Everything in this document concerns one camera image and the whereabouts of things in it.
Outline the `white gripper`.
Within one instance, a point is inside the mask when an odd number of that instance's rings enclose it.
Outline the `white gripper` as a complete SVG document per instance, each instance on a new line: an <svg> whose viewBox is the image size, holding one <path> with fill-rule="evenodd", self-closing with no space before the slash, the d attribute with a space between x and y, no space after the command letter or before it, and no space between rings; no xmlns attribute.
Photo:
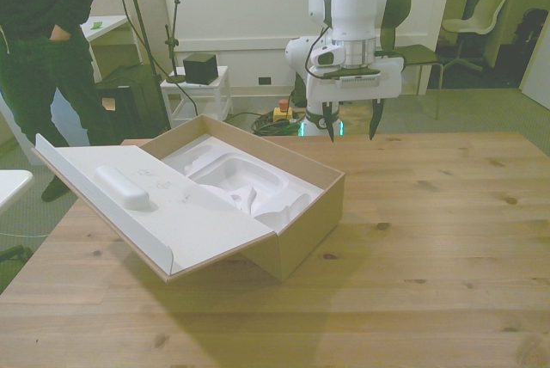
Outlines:
<svg viewBox="0 0 550 368"><path fill-rule="evenodd" d="M308 68L306 96L308 103L322 103L323 118L331 141L334 141L333 106L329 101L372 100L370 140L382 119L385 98L401 93L403 57L375 57L370 64L345 67L344 54L313 54Z"/></svg>

